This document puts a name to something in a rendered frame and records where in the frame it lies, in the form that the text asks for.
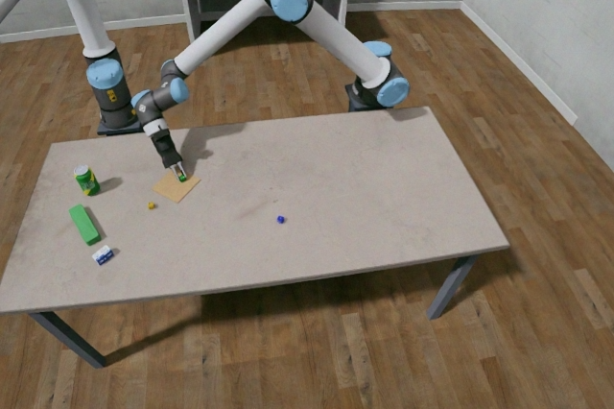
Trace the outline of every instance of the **blue and white box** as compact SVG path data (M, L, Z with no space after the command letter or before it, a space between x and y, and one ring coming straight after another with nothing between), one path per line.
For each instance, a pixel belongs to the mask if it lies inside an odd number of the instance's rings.
M96 253L92 255L92 258L98 262L99 265L102 265L107 260L113 257L113 251L109 246L102 246Z

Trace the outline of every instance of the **tan square paper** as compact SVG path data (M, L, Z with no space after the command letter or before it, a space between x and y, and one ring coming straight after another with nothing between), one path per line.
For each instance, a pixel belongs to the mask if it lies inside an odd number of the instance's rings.
M161 181L153 186L152 190L165 198L178 203L185 198L190 191L192 191L192 188L194 188L199 181L201 181L201 179L196 176L192 176L186 181L179 181L175 177L175 174L173 174L172 171L169 171Z

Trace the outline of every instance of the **gray metal table leg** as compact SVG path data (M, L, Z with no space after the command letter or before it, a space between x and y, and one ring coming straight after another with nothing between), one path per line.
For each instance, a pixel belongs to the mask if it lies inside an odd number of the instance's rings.
M434 320L441 316L443 310L445 309L448 301L452 299L454 293L457 292L457 289L461 285L462 281L469 274L469 270L473 267L473 264L476 263L478 259L477 255L468 255L467 257L460 257L454 267L452 267L452 271L448 278L445 279L441 289L437 292L433 303L429 306L426 314L429 317L429 320Z
M106 365L105 357L53 311L30 313L30 316L94 368L100 369Z

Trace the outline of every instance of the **green block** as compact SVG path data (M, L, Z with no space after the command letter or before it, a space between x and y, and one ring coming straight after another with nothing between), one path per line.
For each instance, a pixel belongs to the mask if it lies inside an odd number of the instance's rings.
M81 204L77 204L74 207L71 207L68 212L70 212L70 217L75 222L83 241L87 243L87 246L91 246L94 243L97 243L101 240L100 233L94 227L94 223L92 219L87 215L87 211L85 207Z

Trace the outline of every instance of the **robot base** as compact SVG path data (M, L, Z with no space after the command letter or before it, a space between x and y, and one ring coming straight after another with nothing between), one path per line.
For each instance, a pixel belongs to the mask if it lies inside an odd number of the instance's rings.
M138 119L129 126L125 126L124 128L119 129L108 128L101 121L98 125L98 130L96 131L98 135L123 135L125 133L137 132L143 132L143 128L141 127L141 123L138 121Z
M353 84L348 84L345 87L345 92L347 92L347 97L349 97L349 112L352 113L354 111L370 111L373 109L389 109L387 107L382 107L379 105L378 107L370 107L369 105L365 105L365 103L361 100L361 98L354 93L352 89Z

